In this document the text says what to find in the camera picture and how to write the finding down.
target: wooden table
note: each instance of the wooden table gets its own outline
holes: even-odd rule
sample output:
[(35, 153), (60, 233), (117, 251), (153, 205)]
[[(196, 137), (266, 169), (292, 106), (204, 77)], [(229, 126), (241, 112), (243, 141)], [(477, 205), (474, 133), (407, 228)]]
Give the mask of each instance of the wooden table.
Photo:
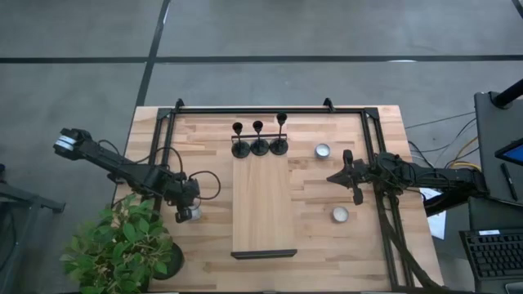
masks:
[[(387, 151), (412, 161), (399, 107), (377, 107)], [(149, 154), (157, 109), (136, 109), (126, 151), (126, 157), (131, 160)], [(150, 290), (389, 290), (372, 186), (360, 186), (364, 192), (364, 203), (355, 206), (351, 190), (325, 180), (342, 169), (344, 149), (351, 149), (355, 159), (367, 160), (359, 115), (288, 115), (290, 213), (293, 214), (297, 254), (293, 258), (247, 261), (237, 261), (230, 256), (233, 196), (230, 137), (234, 135), (231, 125), (237, 121), (243, 123), (244, 134), (247, 134), (255, 120), (263, 121), (264, 133), (278, 131), (274, 114), (176, 116), (172, 146), (179, 150), (185, 172), (213, 171), (220, 177), (222, 189), (217, 198), (202, 203), (203, 217), (194, 222), (177, 224), (174, 219), (176, 208), (162, 205), (161, 214), (165, 225), (174, 242), (183, 250), (186, 263), (175, 277), (165, 281), (154, 280)], [(163, 146), (166, 129), (162, 127), (160, 146)], [(375, 134), (372, 135), (373, 145), (378, 146)], [(331, 148), (331, 157), (327, 160), (320, 161), (314, 157), (314, 147), (320, 142)], [(170, 156), (169, 164), (172, 170), (179, 170), (176, 155)], [(217, 184), (211, 176), (200, 176), (199, 183), (203, 197), (215, 193)], [(115, 201), (128, 193), (130, 189), (126, 185), (119, 186)], [(350, 213), (348, 222), (332, 222), (331, 211), (336, 206), (347, 208)], [(442, 284), (427, 216), (419, 194), (406, 191), (401, 195), (400, 213), (409, 250), (431, 278)], [(397, 254), (396, 271), (402, 281)]]

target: yellow cable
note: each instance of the yellow cable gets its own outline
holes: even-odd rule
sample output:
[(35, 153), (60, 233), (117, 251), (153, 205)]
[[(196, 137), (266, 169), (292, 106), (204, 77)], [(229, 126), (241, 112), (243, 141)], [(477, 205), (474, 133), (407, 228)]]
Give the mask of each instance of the yellow cable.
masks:
[[(464, 145), (464, 146), (459, 150), (458, 155), (456, 155), (456, 158), (459, 158), (459, 156), (461, 155), (461, 153), (463, 153), (463, 151), (464, 151), (464, 150), (465, 150), (465, 149), (466, 149), (470, 144), (474, 143), (474, 141), (476, 141), (476, 140), (477, 140), (477, 137), (474, 138), (474, 139), (472, 139), (472, 140), (470, 140), (470, 141), (468, 141), (468, 143), (466, 143), (466, 144), (465, 144), (465, 145)], [(450, 168), (452, 168), (452, 167), (454, 166), (455, 163), (456, 163), (456, 162), (455, 162), (455, 160), (454, 160), (454, 162), (450, 164)]]
[(458, 163), (453, 163), (451, 167), (474, 167), (478, 171), (481, 171), (481, 167), (476, 165), (476, 164), (474, 164), (474, 163), (458, 162)]

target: black candle holder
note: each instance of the black candle holder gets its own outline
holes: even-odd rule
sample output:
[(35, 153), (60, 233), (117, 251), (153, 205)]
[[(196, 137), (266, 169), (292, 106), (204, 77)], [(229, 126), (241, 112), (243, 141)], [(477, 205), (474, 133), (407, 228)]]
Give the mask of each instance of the black candle holder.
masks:
[(267, 152), (269, 152), (269, 143), (267, 142), (267, 140), (262, 140), (262, 138), (260, 137), (260, 131), (262, 131), (263, 122), (254, 122), (253, 128), (258, 135), (258, 139), (251, 143), (251, 152), (257, 156), (265, 155), (267, 154)]
[(232, 125), (232, 129), (235, 131), (236, 135), (238, 135), (238, 141), (232, 145), (230, 151), (232, 152), (232, 155), (236, 158), (246, 158), (248, 154), (251, 152), (248, 143), (240, 139), (241, 136), (239, 134), (242, 132), (243, 128), (244, 125), (242, 125), (241, 122), (235, 122)]
[(283, 155), (287, 153), (288, 144), (287, 140), (281, 138), (281, 127), (287, 120), (287, 114), (280, 113), (276, 115), (276, 119), (278, 120), (279, 124), (279, 134), (278, 138), (273, 139), (273, 141), (270, 143), (269, 149), (274, 155)]

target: white paper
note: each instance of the white paper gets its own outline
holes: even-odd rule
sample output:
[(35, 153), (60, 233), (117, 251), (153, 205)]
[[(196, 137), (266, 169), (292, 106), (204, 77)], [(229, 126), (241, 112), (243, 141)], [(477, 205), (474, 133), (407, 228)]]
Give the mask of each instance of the white paper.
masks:
[[(425, 195), (427, 199), (433, 198), (437, 195), (440, 195), (441, 192), (438, 192), (434, 189), (420, 188), (419, 191)], [(428, 226), (431, 229), (431, 235), (445, 240), (445, 220), (447, 218), (447, 211), (438, 213), (434, 216), (428, 218)]]

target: metal stand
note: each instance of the metal stand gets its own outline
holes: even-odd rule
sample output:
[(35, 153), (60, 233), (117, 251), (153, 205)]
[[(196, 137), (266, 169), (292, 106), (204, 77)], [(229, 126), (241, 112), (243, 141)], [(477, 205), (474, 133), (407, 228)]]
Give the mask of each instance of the metal stand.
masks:
[(2, 280), (0, 280), (0, 293), (11, 293), (16, 274), (20, 268), (22, 251), (24, 250), (25, 244), (29, 241), (39, 208), (45, 207), (51, 209), (54, 213), (62, 213), (65, 203), (58, 203), (36, 194), (31, 194), (24, 190), (11, 187), (6, 183), (0, 183), (0, 203), (11, 206), (8, 209), (16, 206), (28, 210), (28, 215), (22, 226), (22, 230), (17, 232), (16, 236), (13, 236), (13, 238), (16, 239), (11, 254), (7, 257), (6, 266), (3, 271), (0, 272), (0, 276), (2, 277)]

